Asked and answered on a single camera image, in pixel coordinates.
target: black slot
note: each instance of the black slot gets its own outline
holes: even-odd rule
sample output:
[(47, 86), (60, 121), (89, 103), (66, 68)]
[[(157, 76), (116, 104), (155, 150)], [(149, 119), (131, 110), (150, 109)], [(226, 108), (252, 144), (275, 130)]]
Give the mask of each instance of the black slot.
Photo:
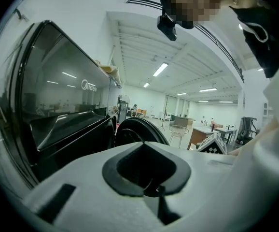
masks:
[(159, 186), (176, 172), (176, 165), (170, 159), (143, 145), (122, 158), (117, 164), (118, 173), (132, 183), (146, 188), (153, 182)]
[(190, 166), (181, 158), (149, 142), (139, 142), (107, 160), (102, 175), (106, 183), (120, 195), (155, 197), (146, 189), (163, 186), (164, 195), (179, 193), (191, 175)]
[(75, 189), (75, 186), (64, 184), (58, 193), (56, 193), (56, 195), (40, 209), (38, 216), (43, 220), (52, 223)]

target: table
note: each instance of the table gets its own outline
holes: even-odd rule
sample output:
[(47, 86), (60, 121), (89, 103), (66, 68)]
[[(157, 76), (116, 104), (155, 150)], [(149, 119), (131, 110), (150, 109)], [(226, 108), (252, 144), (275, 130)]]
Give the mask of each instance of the table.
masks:
[(227, 137), (227, 141), (226, 144), (228, 144), (228, 142), (230, 141), (230, 139), (232, 138), (232, 135), (235, 131), (237, 131), (237, 129), (226, 129), (226, 128), (215, 128), (216, 131), (221, 133), (221, 139), (224, 141), (225, 140), (225, 135), (229, 133), (228, 137)]
[(187, 150), (190, 149), (191, 144), (196, 145), (201, 143), (205, 138), (209, 137), (211, 134), (218, 133), (217, 131), (211, 131), (209, 128), (205, 127), (193, 127), (192, 135)]

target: ceiling rail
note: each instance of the ceiling rail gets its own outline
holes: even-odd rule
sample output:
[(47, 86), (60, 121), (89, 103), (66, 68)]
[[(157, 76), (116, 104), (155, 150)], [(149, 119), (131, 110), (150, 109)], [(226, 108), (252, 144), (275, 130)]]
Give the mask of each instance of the ceiling rail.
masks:
[[(132, 3), (138, 5), (144, 5), (147, 7), (151, 7), (154, 9), (162, 10), (162, 5), (158, 2), (151, 1), (151, 0), (125, 0), (125, 3)], [(233, 66), (235, 67), (236, 71), (238, 72), (242, 82), (244, 83), (244, 76), (242, 74), (242, 70), (237, 66), (235, 60), (233, 59), (232, 55), (228, 52), (228, 50), (222, 45), (222, 43), (202, 25), (195, 24), (194, 27), (205, 34), (212, 42), (214, 42), (221, 51), (226, 55), (226, 57), (231, 61)]]

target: black microwave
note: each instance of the black microwave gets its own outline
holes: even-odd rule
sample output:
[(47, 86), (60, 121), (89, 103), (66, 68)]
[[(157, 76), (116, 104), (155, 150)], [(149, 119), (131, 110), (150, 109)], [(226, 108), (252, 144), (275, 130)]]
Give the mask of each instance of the black microwave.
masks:
[(33, 24), (0, 71), (0, 130), (34, 186), (114, 144), (119, 88), (54, 22)]

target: metal stool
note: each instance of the metal stool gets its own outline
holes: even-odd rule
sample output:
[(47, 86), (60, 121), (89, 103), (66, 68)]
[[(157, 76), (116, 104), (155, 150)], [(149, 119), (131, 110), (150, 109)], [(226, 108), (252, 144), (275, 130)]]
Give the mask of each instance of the metal stool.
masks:
[(182, 137), (185, 134), (187, 134), (189, 132), (189, 130), (186, 127), (175, 126), (175, 125), (169, 126), (169, 130), (172, 132), (172, 135), (171, 135), (168, 143), (170, 144), (170, 142), (172, 141), (173, 137), (179, 137), (180, 138), (179, 148), (180, 148)]

